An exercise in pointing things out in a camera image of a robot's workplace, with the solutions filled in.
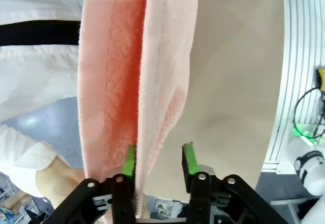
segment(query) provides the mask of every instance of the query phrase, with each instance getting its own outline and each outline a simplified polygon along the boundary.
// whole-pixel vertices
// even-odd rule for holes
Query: yellow device
[[[320,68],[318,69],[318,84],[320,86],[320,91],[325,91],[325,69],[324,68]]]

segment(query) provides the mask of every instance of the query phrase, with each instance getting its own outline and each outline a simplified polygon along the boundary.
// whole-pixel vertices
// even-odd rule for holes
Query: towel
[[[184,108],[197,7],[198,0],[84,3],[78,113],[86,176],[103,181],[137,144],[138,216],[145,178]]]

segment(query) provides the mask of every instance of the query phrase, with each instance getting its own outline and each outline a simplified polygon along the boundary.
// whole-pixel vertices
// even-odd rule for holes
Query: blue floor
[[[72,167],[83,168],[76,98],[60,100],[3,123],[33,139],[48,142]],[[311,197],[296,175],[262,173],[256,191],[266,201]],[[149,199],[151,209],[155,201]]]
[[[35,140],[48,142],[72,167],[83,168],[76,98],[60,100],[3,123]]]

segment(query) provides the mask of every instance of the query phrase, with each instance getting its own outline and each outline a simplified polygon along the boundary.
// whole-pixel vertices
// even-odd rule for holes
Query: black cable
[[[299,100],[297,101],[296,105],[295,105],[295,110],[294,110],[294,119],[293,119],[293,123],[294,123],[294,128],[296,129],[296,131],[301,135],[301,136],[304,136],[305,138],[307,139],[317,139],[319,137],[322,137],[324,134],[325,134],[325,130],[320,134],[320,135],[317,135],[317,136],[313,136],[313,137],[309,137],[309,136],[306,136],[306,135],[303,135],[303,133],[301,133],[298,128],[297,128],[297,125],[296,125],[296,112],[297,112],[297,107],[300,103],[300,101],[307,95],[309,94],[310,92],[314,91],[314,90],[317,90],[317,89],[320,89],[320,87],[315,87],[315,88],[311,88],[310,90],[308,90],[307,92],[305,92],[300,98]],[[325,99],[323,97],[321,97],[321,100],[323,102],[323,108],[322,108],[322,114],[320,116],[320,121],[318,122],[318,125],[316,127],[316,131],[318,130],[318,127],[321,123],[321,119],[324,118],[325,119],[325,115],[323,113],[323,109],[325,108],[324,106],[324,102],[325,102]]]
[[[322,91],[321,92],[321,101],[323,102],[323,103],[325,103],[325,92],[324,91]]]

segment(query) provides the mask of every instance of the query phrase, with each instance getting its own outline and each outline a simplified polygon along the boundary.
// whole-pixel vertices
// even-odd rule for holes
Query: white shirt
[[[80,21],[83,0],[0,0],[0,25]],[[0,122],[77,95],[78,46],[0,47]]]
[[[80,21],[83,0],[0,0],[0,25],[31,20]],[[0,122],[77,95],[78,46],[0,47]],[[41,197],[37,170],[56,152],[0,125],[0,171],[24,192]]]

